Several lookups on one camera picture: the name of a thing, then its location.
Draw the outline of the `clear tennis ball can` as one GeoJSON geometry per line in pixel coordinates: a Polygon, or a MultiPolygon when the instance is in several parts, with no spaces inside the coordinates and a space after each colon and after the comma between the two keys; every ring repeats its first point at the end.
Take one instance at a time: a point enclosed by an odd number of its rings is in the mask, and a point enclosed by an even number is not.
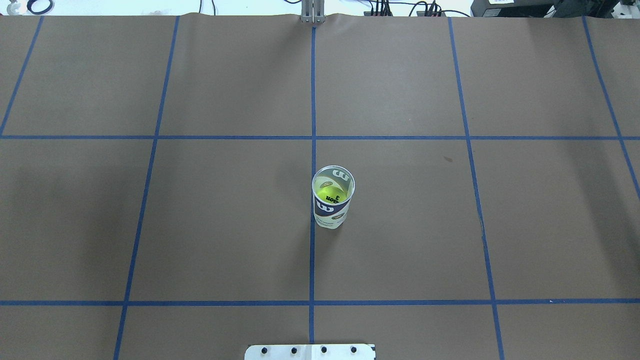
{"type": "Polygon", "coordinates": [[[311,178],[315,223],[326,229],[338,228],[346,219],[356,189],[355,178],[345,167],[328,165],[311,178]]]}

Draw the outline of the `aluminium frame post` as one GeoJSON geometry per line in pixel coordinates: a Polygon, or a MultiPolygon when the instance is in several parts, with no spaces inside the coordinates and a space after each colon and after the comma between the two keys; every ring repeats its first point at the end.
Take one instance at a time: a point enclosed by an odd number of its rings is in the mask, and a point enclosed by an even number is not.
{"type": "Polygon", "coordinates": [[[320,25],[326,21],[324,0],[301,0],[301,22],[320,25]]]}

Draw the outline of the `yellow tennis ball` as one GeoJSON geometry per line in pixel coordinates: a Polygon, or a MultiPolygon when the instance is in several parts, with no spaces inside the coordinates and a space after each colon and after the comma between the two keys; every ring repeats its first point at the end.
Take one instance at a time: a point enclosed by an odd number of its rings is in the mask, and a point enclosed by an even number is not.
{"type": "Polygon", "coordinates": [[[340,204],[349,198],[347,191],[332,181],[321,183],[315,190],[315,195],[323,202],[329,204],[340,204]]]}

